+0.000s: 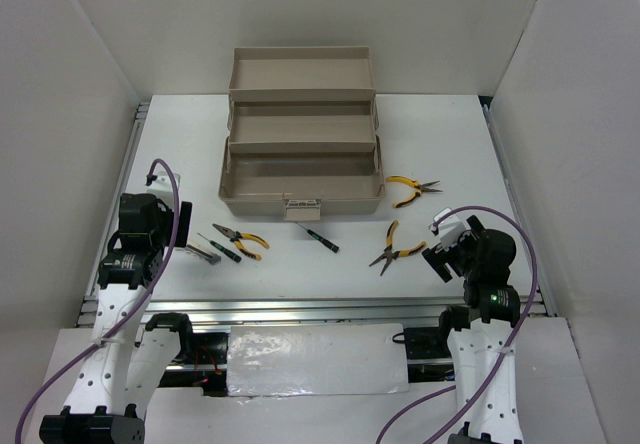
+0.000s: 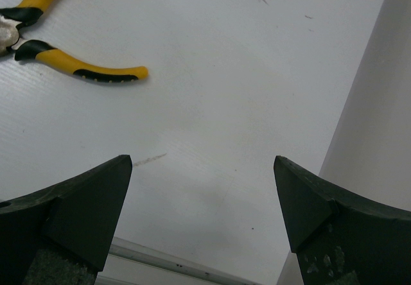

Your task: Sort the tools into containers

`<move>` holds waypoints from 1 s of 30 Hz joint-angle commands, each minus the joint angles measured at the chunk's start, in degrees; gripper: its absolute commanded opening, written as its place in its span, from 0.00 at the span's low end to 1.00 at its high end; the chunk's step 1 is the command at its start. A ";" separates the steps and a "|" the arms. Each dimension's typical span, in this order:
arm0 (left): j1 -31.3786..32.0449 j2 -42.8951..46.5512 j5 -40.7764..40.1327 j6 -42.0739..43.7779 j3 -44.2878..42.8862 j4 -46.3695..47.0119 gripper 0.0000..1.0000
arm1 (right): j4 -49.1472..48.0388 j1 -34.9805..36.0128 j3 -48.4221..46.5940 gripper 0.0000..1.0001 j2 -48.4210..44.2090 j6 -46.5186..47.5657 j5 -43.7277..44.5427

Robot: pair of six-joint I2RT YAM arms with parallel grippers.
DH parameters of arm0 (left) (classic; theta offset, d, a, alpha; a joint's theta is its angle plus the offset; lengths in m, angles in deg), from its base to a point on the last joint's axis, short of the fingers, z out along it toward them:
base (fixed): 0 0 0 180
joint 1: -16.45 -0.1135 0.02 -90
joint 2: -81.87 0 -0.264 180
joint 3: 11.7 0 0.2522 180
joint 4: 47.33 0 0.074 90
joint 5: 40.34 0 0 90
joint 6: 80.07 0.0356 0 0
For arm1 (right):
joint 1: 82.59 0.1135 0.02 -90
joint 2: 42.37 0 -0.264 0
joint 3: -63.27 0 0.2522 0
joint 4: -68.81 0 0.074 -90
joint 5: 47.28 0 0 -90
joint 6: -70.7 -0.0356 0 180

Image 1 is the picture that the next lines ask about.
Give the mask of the grey utility knife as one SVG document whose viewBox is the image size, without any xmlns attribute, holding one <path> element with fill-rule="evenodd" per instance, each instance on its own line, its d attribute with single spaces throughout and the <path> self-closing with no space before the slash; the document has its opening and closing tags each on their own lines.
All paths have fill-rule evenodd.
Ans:
<svg viewBox="0 0 640 444">
<path fill-rule="evenodd" d="M 190 255 L 202 259 L 210 265 L 216 265 L 221 261 L 221 257 L 218 254 L 205 251 L 201 247 L 194 244 L 187 244 L 184 247 L 184 251 Z"/>
</svg>

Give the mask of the green black screwdriver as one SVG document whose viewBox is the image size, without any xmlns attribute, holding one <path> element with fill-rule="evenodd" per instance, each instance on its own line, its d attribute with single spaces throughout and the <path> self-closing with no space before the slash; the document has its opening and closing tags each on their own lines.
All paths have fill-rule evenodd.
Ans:
<svg viewBox="0 0 640 444">
<path fill-rule="evenodd" d="M 209 245 L 211 245 L 214 249 L 220 251 L 227 258 L 231 259 L 233 262 L 240 263 L 242 261 L 242 258 L 237 253 L 235 253 L 234 251 L 231 251 L 230 249 L 226 248 L 222 244 L 207 238 L 201 233 L 198 233 L 198 236 L 201 237 L 204 241 L 206 241 Z"/>
<path fill-rule="evenodd" d="M 311 236 L 317 242 L 322 244 L 325 248 L 329 249 L 331 252 L 333 252 L 333 253 L 338 253 L 339 252 L 339 246 L 336 245 L 335 243 L 333 243 L 332 241 L 330 241 L 329 239 L 321 236 L 320 234 L 318 234 L 314 230 L 302 225 L 299 222 L 296 222 L 296 225 L 301 227 L 309 236 Z"/>
</svg>

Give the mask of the beige plastic toolbox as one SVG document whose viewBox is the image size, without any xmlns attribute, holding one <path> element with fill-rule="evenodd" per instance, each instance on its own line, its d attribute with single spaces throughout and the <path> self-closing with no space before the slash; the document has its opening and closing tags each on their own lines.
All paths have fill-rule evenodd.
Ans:
<svg viewBox="0 0 640 444">
<path fill-rule="evenodd" d="M 235 49 L 227 128 L 218 196 L 235 216 L 284 219 L 284 193 L 322 195 L 321 218 L 370 215 L 386 195 L 367 46 Z"/>
</svg>

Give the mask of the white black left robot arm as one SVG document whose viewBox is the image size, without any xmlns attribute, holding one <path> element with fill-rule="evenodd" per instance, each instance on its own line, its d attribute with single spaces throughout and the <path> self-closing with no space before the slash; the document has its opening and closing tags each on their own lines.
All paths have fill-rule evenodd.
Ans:
<svg viewBox="0 0 640 444">
<path fill-rule="evenodd" d="M 82 357 L 74 387 L 55 415 L 43 417 L 44 443 L 141 443 L 151 397 L 166 366 L 196 354 L 189 317 L 142 320 L 174 247 L 183 247 L 192 205 L 178 209 L 153 194 L 120 197 L 117 230 L 97 281 L 93 351 Z"/>
</svg>

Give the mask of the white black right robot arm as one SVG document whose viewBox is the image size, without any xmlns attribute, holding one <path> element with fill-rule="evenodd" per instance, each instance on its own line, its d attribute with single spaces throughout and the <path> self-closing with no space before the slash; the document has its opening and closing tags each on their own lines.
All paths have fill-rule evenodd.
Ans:
<svg viewBox="0 0 640 444">
<path fill-rule="evenodd" d="M 515 241 L 474 216 L 437 218 L 439 243 L 423 257 L 443 281 L 463 279 L 464 300 L 446 308 L 435 332 L 438 349 L 453 359 L 456 403 L 465 412 L 447 441 L 521 443 L 515 344 L 508 341 L 521 317 L 519 295 L 509 284 Z"/>
</svg>

